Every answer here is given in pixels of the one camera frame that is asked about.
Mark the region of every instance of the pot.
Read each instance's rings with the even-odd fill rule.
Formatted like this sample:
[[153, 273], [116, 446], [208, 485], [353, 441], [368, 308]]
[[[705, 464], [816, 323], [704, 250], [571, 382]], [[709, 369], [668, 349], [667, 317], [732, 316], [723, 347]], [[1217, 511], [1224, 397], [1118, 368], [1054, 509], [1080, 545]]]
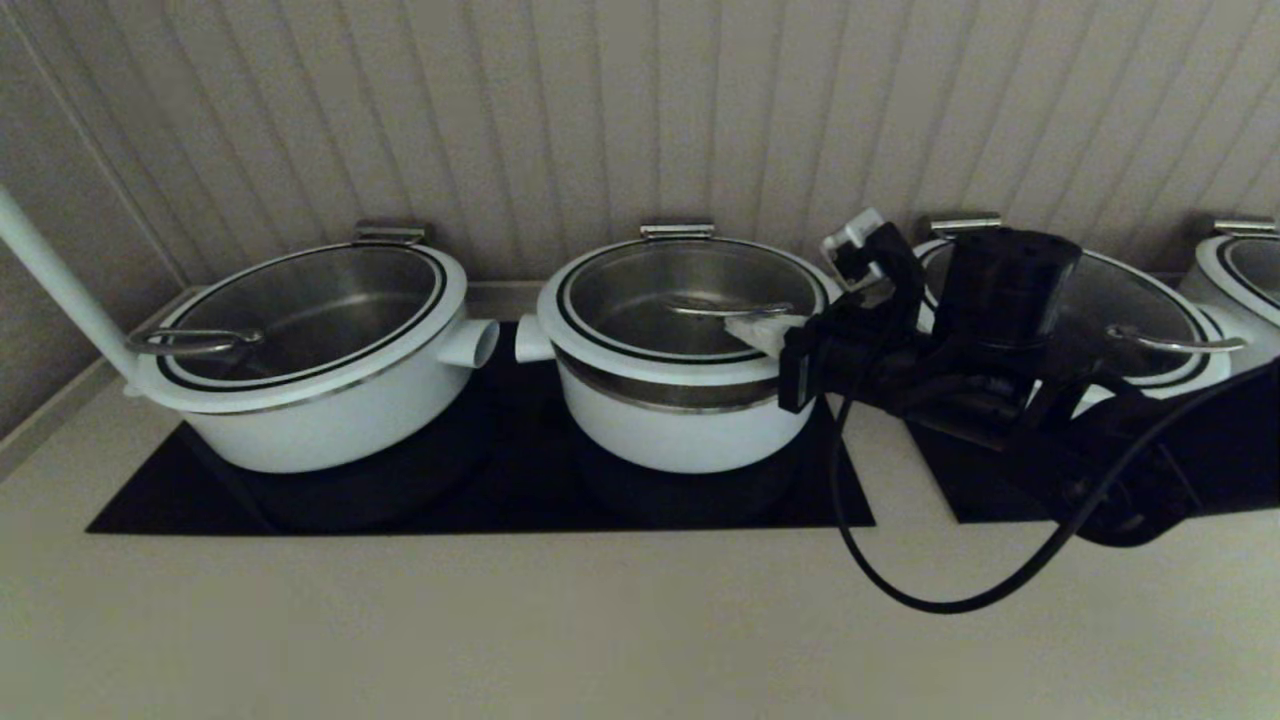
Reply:
[[1235, 374], [1280, 356], [1280, 234], [1275, 223], [1222, 229], [1233, 232], [1196, 247], [1196, 265], [1178, 291], [1224, 332], [1249, 341], [1231, 355]]
[[488, 361], [498, 324], [468, 319], [465, 293], [462, 266], [413, 237], [296, 252], [132, 337], [133, 382], [232, 464], [340, 465], [429, 423]]
[[561, 268], [516, 359], [554, 359], [582, 430], [614, 455], [673, 473], [750, 465], [790, 442], [813, 411], [777, 405], [778, 363], [724, 331], [737, 314], [822, 311], [840, 293], [791, 254], [653, 225]]
[[[915, 249], [924, 268], [925, 297], [916, 327], [933, 331], [938, 297], [946, 284], [951, 240]], [[1228, 351], [1239, 347], [1222, 329], [1178, 292], [1119, 260], [1085, 250], [1066, 279], [1051, 352], [1075, 354], [1080, 361], [1101, 357], [1151, 397], [1171, 397], [1216, 384], [1230, 375]], [[1093, 386], [1076, 407], [1082, 413], [1111, 397]]]

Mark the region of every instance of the black cable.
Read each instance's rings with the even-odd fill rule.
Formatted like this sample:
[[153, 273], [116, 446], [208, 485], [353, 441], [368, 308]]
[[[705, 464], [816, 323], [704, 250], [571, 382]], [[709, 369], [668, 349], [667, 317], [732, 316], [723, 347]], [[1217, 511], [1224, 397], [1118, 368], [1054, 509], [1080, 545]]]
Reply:
[[[882, 345], [883, 345], [882, 342], [877, 343], [876, 352], [872, 354], [872, 357], [877, 355]], [[1010, 594], [1020, 589], [1023, 585], [1030, 582], [1030, 579], [1034, 578], [1041, 570], [1043, 570], [1044, 566], [1048, 565], [1048, 561], [1052, 560], [1053, 556], [1057, 555], [1060, 550], [1062, 550], [1062, 546], [1066, 544], [1066, 541], [1071, 539], [1071, 536], [1074, 536], [1089, 520], [1089, 516], [1093, 514], [1093, 510], [1097, 509], [1098, 503], [1101, 503], [1103, 497], [1106, 497], [1107, 491], [1111, 489], [1111, 486], [1116, 483], [1116, 480], [1129, 466], [1133, 459], [1137, 457], [1138, 454], [1142, 452], [1147, 447], [1147, 445], [1151, 443], [1151, 441], [1153, 441], [1156, 437], [1160, 436], [1160, 433], [1165, 432], [1170, 425], [1180, 420], [1192, 410], [1231, 389], [1240, 382], [1252, 378], [1252, 373], [1249, 373], [1219, 383], [1217, 386], [1204, 391], [1202, 395], [1184, 402], [1174, 411], [1171, 411], [1169, 415], [1165, 415], [1164, 418], [1157, 420], [1151, 428], [1147, 429], [1147, 432], [1138, 436], [1138, 439], [1135, 439], [1133, 445], [1130, 445], [1129, 448], [1125, 450], [1120, 455], [1120, 457], [1111, 464], [1111, 468], [1108, 468], [1106, 474], [1102, 475], [1102, 482], [1100, 482], [1093, 488], [1093, 491], [1084, 500], [1080, 507], [1076, 509], [1075, 515], [1073, 515], [1068, 523], [1060, 524], [1057, 529], [1053, 530], [1053, 534], [1050, 536], [1047, 541], [1044, 541], [1044, 544], [1042, 544], [1041, 548], [1037, 550], [1036, 553], [1032, 555], [1032, 557], [1025, 564], [1023, 564], [1021, 568], [1015, 570], [1002, 582], [991, 587], [987, 591], [983, 591], [975, 596], [964, 600], [931, 601], [908, 594], [897, 589], [888, 580], [881, 577], [881, 574], [877, 573], [874, 568], [872, 568], [870, 562], [867, 561], [867, 557], [863, 556], [861, 550], [858, 548], [858, 543], [854, 542], [854, 534], [849, 529], [849, 521], [845, 519], [845, 507], [844, 502], [841, 502], [841, 492], [840, 492], [840, 473], [837, 471], [840, 460], [840, 446], [842, 442], [845, 423], [849, 421], [849, 410], [850, 407], [852, 407], [854, 404], [852, 397], [860, 388], [865, 374], [867, 374], [865, 370], [859, 373], [858, 377], [850, 383], [849, 387], [850, 392], [845, 395], [844, 404], [840, 406], [840, 413], [836, 415], [836, 428], [835, 430], [832, 430], [828, 470], [831, 478], [832, 503], [835, 505], [836, 510], [836, 527], [840, 530], [840, 537], [844, 538], [845, 546], [849, 548], [850, 555], [854, 556], [854, 561], [877, 588], [879, 588], [882, 592], [884, 592], [886, 594], [888, 594], [890, 597], [892, 597], [893, 600], [901, 602], [908, 607], [911, 607], [914, 610], [920, 610], [923, 612], [932, 612], [936, 615], [959, 615], [961, 612], [973, 612], [974, 610], [980, 610], [983, 607], [1000, 602], [1001, 600], [1009, 597]], [[854, 478], [856, 479], [858, 471], [852, 470], [852, 473]]]

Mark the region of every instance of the metal hinge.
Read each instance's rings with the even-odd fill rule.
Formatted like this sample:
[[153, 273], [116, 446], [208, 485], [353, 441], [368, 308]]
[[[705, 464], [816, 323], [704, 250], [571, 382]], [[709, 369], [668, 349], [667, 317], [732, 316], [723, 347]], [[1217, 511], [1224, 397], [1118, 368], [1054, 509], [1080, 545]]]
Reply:
[[925, 240], [951, 240], [957, 234], [1004, 227], [1000, 213], [951, 213], [920, 218], [919, 232]]
[[428, 245], [435, 240], [435, 225], [419, 222], [360, 220], [353, 243]]
[[1212, 218], [1213, 234], [1280, 238], [1275, 218]]
[[640, 237], [644, 240], [662, 240], [668, 237], [698, 237], [710, 240], [716, 237], [716, 223], [710, 220], [696, 220], [691, 223], [654, 223], [640, 225]]

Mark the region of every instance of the gray wall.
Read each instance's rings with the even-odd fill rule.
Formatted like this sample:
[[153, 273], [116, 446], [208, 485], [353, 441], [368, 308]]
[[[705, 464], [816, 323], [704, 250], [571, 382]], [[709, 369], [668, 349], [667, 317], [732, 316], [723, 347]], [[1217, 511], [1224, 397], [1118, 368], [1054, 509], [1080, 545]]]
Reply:
[[1178, 270], [1189, 211], [1280, 205], [1280, 0], [13, 8], [191, 282], [360, 217], [544, 278], [646, 218], [808, 252], [865, 205]]
[[[0, 18], [0, 178], [116, 323], [180, 290]], [[96, 356], [0, 245], [0, 437]]]

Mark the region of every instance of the beige countertop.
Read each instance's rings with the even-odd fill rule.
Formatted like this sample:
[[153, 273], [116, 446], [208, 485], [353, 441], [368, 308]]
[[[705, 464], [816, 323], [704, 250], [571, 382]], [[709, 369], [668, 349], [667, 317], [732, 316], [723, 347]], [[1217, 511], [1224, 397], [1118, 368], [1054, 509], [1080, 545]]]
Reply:
[[[1073, 541], [988, 610], [882, 596], [835, 530], [157, 538], [83, 528], [177, 425], [115, 380], [0, 483], [0, 717], [1280, 717], [1276, 512]], [[904, 588], [1048, 524], [956, 525], [905, 428], [846, 429]]]

